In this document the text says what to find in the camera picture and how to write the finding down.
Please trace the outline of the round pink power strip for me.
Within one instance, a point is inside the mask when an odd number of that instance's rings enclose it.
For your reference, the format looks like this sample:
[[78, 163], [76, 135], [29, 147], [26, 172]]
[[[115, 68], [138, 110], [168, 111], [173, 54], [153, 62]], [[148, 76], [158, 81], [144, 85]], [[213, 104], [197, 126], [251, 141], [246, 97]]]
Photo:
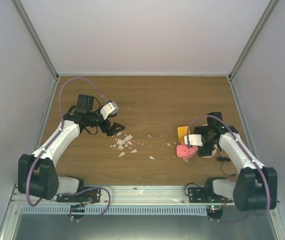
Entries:
[[[209, 144], [207, 144], [207, 143], [204, 143], [203, 144], [203, 147], [205, 147], [205, 148], [207, 148], [209, 146]], [[212, 153], [211, 153], [211, 155], [204, 155], [204, 156], [202, 156], [202, 158], [205, 158], [205, 159], [210, 159], [210, 158], [213, 158], [217, 153], [218, 153], [218, 145], [217, 144], [214, 144], [213, 145], [213, 151], [212, 151]]]

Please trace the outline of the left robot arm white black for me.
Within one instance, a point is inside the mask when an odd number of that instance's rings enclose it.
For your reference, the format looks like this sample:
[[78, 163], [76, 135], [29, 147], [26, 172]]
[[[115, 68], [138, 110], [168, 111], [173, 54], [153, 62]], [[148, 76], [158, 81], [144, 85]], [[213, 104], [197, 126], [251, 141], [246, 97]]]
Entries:
[[70, 145], [82, 131], [89, 128], [101, 130], [109, 137], [124, 130], [119, 123], [111, 123], [110, 118], [117, 115], [118, 105], [108, 101], [93, 110], [94, 100], [90, 95], [80, 94], [77, 103], [63, 115], [62, 121], [49, 139], [32, 154], [23, 154], [18, 160], [18, 191], [27, 198], [38, 197], [51, 200], [57, 195], [68, 195], [74, 202], [85, 198], [86, 190], [77, 177], [59, 177], [56, 165]]

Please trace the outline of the black power adapter with cable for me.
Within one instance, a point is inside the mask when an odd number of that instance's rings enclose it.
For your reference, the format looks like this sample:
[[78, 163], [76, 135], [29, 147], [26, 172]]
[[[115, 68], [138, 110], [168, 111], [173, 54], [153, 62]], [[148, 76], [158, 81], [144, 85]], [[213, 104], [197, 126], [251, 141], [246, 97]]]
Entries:
[[221, 163], [221, 165], [220, 165], [220, 170], [221, 170], [221, 172], [222, 172], [225, 176], [227, 176], [227, 177], [235, 177], [235, 176], [237, 176], [236, 173], [228, 174], [228, 173], [226, 173], [226, 172], [224, 171], [224, 163], [229, 163], [229, 162], [231, 162], [231, 159], [228, 158], [228, 157], [222, 156], [221, 153], [220, 153], [220, 150], [219, 150], [217, 147], [215, 148], [215, 150], [216, 150], [216, 153], [218, 154], [218, 156], [216, 157], [216, 161]]

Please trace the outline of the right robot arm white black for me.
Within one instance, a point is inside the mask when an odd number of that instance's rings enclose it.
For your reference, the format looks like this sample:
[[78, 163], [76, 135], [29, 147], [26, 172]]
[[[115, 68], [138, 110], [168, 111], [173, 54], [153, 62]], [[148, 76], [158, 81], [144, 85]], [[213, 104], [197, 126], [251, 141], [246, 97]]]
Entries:
[[225, 177], [208, 178], [204, 198], [211, 203], [221, 197], [234, 202], [239, 211], [269, 211], [277, 206], [278, 174], [266, 167], [245, 146], [238, 130], [223, 121], [220, 111], [204, 115], [205, 126], [196, 126], [184, 142], [197, 146], [200, 157], [211, 154], [215, 147], [224, 151], [237, 170], [237, 180]]

